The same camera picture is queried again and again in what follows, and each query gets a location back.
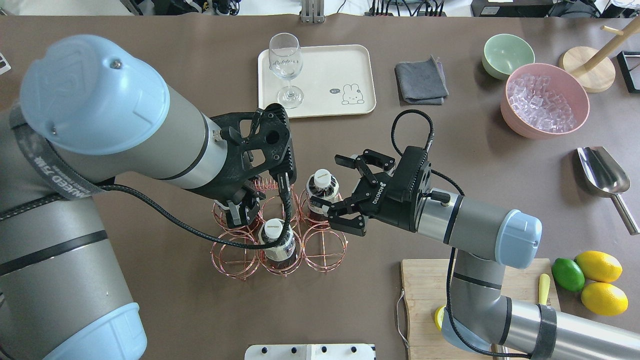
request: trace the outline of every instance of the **glass base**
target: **glass base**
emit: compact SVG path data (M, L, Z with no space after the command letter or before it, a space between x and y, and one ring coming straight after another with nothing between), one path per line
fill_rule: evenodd
M297 108L304 99L305 94L297 86L286 86L278 92L278 104L284 106L285 109Z

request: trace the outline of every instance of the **pink bowl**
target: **pink bowl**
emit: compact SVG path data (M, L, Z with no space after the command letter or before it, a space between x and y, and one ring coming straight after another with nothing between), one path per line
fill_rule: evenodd
M569 106L571 106L573 116L577 122L575 128L565 133L549 133L527 124L513 111L507 98L507 86L519 79L523 74L549 76L551 78L547 89L564 96ZM530 139L550 139L580 129L589 116L589 97L582 85L563 69L544 63L531 63L517 68L507 79L504 86L504 95L500 101L500 112L502 112L502 117L507 125L516 133Z

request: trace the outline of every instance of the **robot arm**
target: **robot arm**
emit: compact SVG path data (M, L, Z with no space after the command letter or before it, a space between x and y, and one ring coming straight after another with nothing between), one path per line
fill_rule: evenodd
M336 155L338 165L358 170L358 185L341 202L311 201L323 207L336 230L363 236L368 219L376 218L459 249L450 284L447 279L450 303L442 332L463 350L490 354L490 345L499 344L532 359L640 359L640 334L501 295L505 266L526 268L533 261L540 221L433 188L427 155L426 149L407 147L397 166L369 149L350 158ZM374 174L369 165L382 171ZM359 215L342 217L353 213Z
M210 119L93 35L63 39L30 66L19 104L0 114L0 156L0 358L9 359L138 359L146 349L93 184L135 171L220 202L239 227L264 198L259 174L269 171L281 196L296 179L281 106ZM42 200L56 192L74 200Z

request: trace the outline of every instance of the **bottle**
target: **bottle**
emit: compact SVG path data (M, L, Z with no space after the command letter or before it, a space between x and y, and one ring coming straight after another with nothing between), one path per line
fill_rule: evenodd
M272 218L265 222L258 234L260 243L268 244L278 241L283 227L284 220L279 218ZM296 253L296 240L293 237L291 226L287 229L284 243L277 247L264 249L264 255L267 258L267 263L278 270L288 268L296 262L298 253Z
M316 196L330 202L339 201L338 180L336 180L328 170L321 168L309 177L309 181L307 181L307 195L310 199L308 202L309 219L316 222L327 221L329 219L324 214L322 207L319 206L319 204L312 203L311 197Z

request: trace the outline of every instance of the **wooden peg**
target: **wooden peg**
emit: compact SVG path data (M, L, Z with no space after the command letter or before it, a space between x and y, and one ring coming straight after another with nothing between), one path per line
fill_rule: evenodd
M614 29L614 28L606 26L606 25L603 25L600 29L604 30L604 31L606 31L608 33L616 34L616 35L619 35L619 36L622 36L622 35L625 34L625 32L622 31L622 30Z

